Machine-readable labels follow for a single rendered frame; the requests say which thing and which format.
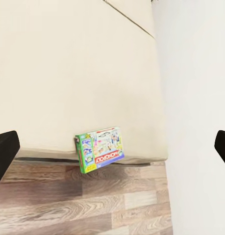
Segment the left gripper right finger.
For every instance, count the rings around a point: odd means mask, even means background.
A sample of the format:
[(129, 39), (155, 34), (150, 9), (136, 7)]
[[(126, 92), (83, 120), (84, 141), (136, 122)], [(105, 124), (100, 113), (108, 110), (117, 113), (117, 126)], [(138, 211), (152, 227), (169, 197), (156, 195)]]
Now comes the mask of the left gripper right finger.
[(225, 131), (219, 130), (215, 139), (214, 147), (225, 162)]

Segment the board game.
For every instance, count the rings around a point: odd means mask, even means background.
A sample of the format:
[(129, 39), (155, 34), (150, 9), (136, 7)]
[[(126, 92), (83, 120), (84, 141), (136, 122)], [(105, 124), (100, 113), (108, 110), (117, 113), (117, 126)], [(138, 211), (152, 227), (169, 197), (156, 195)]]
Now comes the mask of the board game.
[(75, 135), (81, 173), (124, 158), (120, 126)]

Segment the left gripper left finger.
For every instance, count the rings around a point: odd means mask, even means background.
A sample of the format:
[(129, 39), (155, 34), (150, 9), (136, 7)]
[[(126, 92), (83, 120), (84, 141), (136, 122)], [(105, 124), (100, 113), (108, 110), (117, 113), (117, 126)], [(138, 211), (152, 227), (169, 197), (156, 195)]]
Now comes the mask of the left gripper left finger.
[(19, 149), (19, 137), (15, 130), (0, 134), (0, 180)]

